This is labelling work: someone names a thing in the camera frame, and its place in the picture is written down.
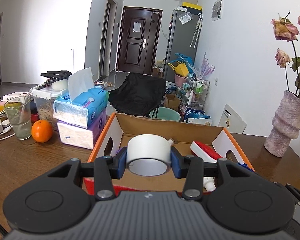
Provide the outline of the red white lint brush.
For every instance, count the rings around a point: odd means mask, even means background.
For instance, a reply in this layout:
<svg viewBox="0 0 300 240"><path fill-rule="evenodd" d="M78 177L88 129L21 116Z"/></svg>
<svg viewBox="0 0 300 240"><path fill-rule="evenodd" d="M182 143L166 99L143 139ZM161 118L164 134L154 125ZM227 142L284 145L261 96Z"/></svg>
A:
<svg viewBox="0 0 300 240"><path fill-rule="evenodd" d="M202 158L207 163L216 163L218 159L222 158L214 149L199 141L193 141L190 150L193 155Z"/></svg>

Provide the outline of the white tape roll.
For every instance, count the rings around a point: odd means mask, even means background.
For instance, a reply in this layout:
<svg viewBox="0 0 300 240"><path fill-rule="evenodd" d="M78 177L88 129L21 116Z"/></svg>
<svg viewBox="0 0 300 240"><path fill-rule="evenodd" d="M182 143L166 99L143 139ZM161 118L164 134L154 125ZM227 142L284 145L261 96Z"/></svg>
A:
<svg viewBox="0 0 300 240"><path fill-rule="evenodd" d="M171 166L171 145L154 134L137 135L127 145L126 168L138 176L165 174Z"/></svg>

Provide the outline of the blue bottle cap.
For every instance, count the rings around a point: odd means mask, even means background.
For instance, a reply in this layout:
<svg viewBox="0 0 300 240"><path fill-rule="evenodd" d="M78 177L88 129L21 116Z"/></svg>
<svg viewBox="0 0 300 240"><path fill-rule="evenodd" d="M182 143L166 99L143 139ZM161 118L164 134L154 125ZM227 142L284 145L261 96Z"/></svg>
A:
<svg viewBox="0 0 300 240"><path fill-rule="evenodd" d="M254 172L254 170L252 168L250 168L246 163L237 163L239 166L251 171L251 172Z"/></svg>

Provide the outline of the green spray bottle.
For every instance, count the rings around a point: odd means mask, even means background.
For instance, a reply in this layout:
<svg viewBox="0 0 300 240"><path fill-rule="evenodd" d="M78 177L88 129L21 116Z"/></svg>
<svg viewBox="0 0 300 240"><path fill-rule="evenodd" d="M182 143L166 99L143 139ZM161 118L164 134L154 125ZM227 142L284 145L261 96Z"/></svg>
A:
<svg viewBox="0 0 300 240"><path fill-rule="evenodd" d="M172 138L168 139L167 141L171 146L174 144L174 140Z"/></svg>

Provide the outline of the red cardboard pumpkin box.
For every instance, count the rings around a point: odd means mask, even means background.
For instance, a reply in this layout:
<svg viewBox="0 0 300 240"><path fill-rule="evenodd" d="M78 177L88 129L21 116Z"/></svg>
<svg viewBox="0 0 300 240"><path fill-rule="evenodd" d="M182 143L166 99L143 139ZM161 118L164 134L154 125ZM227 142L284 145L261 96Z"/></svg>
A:
<svg viewBox="0 0 300 240"><path fill-rule="evenodd" d="M168 151L176 148L183 156L196 155L213 163L231 151L235 162L252 165L226 128L186 124L178 121L141 118L113 113L101 132L88 161L128 148L121 179L113 180L115 193L120 191L177 191L184 179L176 179Z"/></svg>

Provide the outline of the green plastic basin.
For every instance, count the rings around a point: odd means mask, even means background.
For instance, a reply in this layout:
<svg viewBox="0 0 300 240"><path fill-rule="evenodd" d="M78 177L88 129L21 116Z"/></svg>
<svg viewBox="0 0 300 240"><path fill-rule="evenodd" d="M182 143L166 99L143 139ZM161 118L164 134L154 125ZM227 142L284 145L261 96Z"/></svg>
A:
<svg viewBox="0 0 300 240"><path fill-rule="evenodd" d="M149 117L152 119L168 120L168 121L179 121L181 116L178 112L167 107L158 107L151 111Z"/></svg>

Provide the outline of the purple tissue pack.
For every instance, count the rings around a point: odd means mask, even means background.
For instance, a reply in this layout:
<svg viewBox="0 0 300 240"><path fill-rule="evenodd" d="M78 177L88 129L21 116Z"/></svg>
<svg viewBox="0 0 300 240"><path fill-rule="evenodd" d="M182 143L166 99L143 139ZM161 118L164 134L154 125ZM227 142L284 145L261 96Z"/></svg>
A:
<svg viewBox="0 0 300 240"><path fill-rule="evenodd" d="M106 110L104 109L87 129L57 122L61 142L67 145L92 150L106 124Z"/></svg>

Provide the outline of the blue tissue pack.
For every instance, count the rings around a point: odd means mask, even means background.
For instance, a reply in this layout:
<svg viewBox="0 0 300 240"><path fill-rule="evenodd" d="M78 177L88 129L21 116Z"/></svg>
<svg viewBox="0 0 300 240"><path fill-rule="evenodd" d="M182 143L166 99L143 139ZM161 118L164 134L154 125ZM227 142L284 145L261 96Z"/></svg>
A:
<svg viewBox="0 0 300 240"><path fill-rule="evenodd" d="M68 91L53 103L53 117L81 128L89 128L106 109L109 92L95 86L90 68L69 76Z"/></svg>

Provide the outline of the metal storage rack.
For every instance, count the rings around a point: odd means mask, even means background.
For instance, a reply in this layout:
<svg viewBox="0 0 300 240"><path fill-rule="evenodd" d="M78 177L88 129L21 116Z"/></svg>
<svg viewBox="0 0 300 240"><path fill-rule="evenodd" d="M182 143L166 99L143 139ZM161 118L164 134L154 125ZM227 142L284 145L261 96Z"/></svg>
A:
<svg viewBox="0 0 300 240"><path fill-rule="evenodd" d="M185 115L187 108L203 111L210 81L187 77L178 87L177 97L180 99L179 111Z"/></svg>

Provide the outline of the black folding chair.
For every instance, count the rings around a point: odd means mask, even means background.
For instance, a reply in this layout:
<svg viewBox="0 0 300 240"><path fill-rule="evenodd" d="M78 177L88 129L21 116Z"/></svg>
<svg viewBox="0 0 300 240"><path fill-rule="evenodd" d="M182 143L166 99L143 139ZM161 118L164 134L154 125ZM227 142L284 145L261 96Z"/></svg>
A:
<svg viewBox="0 0 300 240"><path fill-rule="evenodd" d="M109 92L108 101L119 113L148 116L160 106L165 91L165 79L129 73L119 88Z"/></svg>

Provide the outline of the orange fruit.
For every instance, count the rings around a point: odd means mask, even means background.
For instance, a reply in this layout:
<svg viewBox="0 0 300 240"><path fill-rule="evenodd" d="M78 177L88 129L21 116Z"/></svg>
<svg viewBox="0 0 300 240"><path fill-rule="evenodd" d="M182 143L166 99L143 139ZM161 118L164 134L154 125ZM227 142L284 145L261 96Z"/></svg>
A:
<svg viewBox="0 0 300 240"><path fill-rule="evenodd" d="M36 142L45 143L53 135L52 125L47 120L38 120L32 125L31 135Z"/></svg>

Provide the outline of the pink ceramic vase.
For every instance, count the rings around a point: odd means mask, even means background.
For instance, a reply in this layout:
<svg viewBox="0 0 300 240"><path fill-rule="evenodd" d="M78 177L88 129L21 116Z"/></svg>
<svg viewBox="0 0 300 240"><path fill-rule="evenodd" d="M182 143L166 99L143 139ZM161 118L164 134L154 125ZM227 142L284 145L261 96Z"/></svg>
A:
<svg viewBox="0 0 300 240"><path fill-rule="evenodd" d="M276 157L283 157L291 140L299 136L300 98L285 91L272 119L272 130L264 142L266 150Z"/></svg>

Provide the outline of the clear food container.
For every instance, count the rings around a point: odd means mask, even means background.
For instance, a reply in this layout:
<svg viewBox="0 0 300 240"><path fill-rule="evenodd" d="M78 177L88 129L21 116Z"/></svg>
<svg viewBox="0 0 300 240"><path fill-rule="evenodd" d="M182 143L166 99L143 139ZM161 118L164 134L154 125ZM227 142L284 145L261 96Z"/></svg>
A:
<svg viewBox="0 0 300 240"><path fill-rule="evenodd" d="M40 120L48 121L53 130L57 130L57 120L53 117L53 103L68 91L68 80L63 79L50 85L37 85L33 88L32 94L37 107Z"/></svg>

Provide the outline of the yellow blue bags pile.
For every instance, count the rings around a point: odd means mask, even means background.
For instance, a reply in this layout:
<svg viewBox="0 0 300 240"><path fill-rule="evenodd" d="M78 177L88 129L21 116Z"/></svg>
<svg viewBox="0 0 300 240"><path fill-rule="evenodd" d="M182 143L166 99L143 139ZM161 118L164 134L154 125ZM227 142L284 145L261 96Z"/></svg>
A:
<svg viewBox="0 0 300 240"><path fill-rule="evenodd" d="M168 63L175 74L182 77L194 74L194 63L191 57L180 53L175 53L175 56L177 56L177 58Z"/></svg>

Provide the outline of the clear glass cup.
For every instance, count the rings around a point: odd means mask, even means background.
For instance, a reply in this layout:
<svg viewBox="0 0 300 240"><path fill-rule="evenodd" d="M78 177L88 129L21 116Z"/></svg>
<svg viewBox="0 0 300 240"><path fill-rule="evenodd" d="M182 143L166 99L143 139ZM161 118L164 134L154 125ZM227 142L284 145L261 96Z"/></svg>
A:
<svg viewBox="0 0 300 240"><path fill-rule="evenodd" d="M30 98L26 96L18 96L4 104L8 120L19 140L26 140L31 137L30 101Z"/></svg>

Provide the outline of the grey refrigerator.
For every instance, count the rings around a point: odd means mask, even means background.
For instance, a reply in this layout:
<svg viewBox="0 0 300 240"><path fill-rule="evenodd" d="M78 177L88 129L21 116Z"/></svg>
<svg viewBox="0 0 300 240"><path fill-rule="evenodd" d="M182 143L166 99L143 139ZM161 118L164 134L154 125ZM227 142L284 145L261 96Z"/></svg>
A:
<svg viewBox="0 0 300 240"><path fill-rule="evenodd" d="M190 44L198 20L198 15L188 14L187 12L177 9L173 10L163 73L163 77L166 81L174 82L175 72L168 63L173 63L173 60L178 58L177 53L189 56L192 60L195 59L197 49L193 46L196 38L194 38L192 46L190 46Z"/></svg>

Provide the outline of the dark brown door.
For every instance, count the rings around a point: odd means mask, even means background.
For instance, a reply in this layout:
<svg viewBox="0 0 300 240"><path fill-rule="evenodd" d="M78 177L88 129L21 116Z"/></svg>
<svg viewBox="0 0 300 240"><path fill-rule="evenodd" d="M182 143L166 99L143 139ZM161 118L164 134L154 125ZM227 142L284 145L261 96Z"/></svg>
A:
<svg viewBox="0 0 300 240"><path fill-rule="evenodd" d="M123 8L117 50L117 71L152 74L161 16L160 9Z"/></svg>

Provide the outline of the dried pink roses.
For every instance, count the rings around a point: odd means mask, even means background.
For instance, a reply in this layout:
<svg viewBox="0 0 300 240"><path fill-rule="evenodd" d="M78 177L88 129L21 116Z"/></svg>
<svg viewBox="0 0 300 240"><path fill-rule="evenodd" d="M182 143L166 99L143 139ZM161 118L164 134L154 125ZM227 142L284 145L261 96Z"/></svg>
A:
<svg viewBox="0 0 300 240"><path fill-rule="evenodd" d="M288 16L279 16L277 20L272 19L270 24L273 27L276 40L286 41L292 44L293 55L289 56L284 50L278 49L275 54L275 61L281 69L287 71L287 69L290 68L296 73L294 95L300 98L300 55L297 53L295 46L296 41L298 41L298 36L300 35L300 16L298 17L296 25L288 19Z"/></svg>

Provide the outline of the white board against wall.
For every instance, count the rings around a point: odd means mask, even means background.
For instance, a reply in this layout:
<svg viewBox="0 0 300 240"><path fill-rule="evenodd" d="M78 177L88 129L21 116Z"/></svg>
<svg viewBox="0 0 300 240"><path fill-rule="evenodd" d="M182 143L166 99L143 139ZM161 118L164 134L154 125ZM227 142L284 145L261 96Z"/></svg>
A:
<svg viewBox="0 0 300 240"><path fill-rule="evenodd" d="M218 126L226 128L230 133L243 134L247 124L228 104L226 104Z"/></svg>

